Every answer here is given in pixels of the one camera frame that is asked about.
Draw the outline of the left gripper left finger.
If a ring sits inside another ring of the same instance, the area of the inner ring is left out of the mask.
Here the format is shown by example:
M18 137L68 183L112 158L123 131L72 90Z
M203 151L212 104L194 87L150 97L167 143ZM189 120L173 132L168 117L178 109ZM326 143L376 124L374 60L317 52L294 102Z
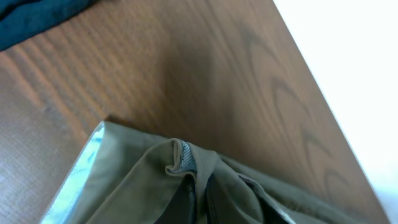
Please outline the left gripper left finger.
M196 211L195 181L186 175L155 224L194 224Z

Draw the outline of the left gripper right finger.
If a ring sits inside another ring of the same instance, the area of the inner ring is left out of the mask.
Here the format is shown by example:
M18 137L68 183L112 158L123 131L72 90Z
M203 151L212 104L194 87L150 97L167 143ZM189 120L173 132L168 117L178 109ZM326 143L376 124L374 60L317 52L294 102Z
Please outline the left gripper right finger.
M242 180L223 182L211 174L205 190L208 223L258 223L254 192Z

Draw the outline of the khaki shorts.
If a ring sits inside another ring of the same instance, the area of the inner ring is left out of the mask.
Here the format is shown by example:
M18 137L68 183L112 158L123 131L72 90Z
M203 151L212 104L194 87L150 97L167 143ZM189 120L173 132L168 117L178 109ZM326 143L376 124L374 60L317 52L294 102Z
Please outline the khaki shorts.
M258 223L354 223L331 205L215 151L102 121L41 218L42 223L155 223L186 175L195 181L196 220L208 223L205 190L214 174L254 192Z

